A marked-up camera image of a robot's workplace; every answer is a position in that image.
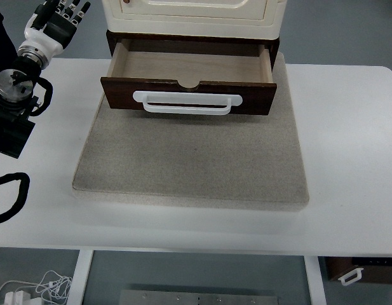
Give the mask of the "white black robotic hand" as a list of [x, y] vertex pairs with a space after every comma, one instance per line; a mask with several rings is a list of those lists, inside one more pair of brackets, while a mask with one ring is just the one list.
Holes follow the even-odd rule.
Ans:
[[80, 0], [73, 0], [68, 7], [65, 7], [66, 0], [60, 0], [57, 7], [56, 1], [40, 4], [25, 26], [23, 56], [37, 63], [50, 63], [54, 56], [61, 54], [91, 6], [85, 2], [71, 18], [79, 3]]

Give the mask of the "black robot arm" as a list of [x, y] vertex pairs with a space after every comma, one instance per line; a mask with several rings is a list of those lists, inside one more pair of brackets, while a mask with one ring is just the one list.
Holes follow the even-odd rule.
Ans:
[[86, 2], [45, 1], [27, 22], [16, 57], [0, 69], [0, 154], [18, 158], [35, 126], [30, 117], [47, 110], [53, 86], [41, 77], [61, 54], [90, 8]]

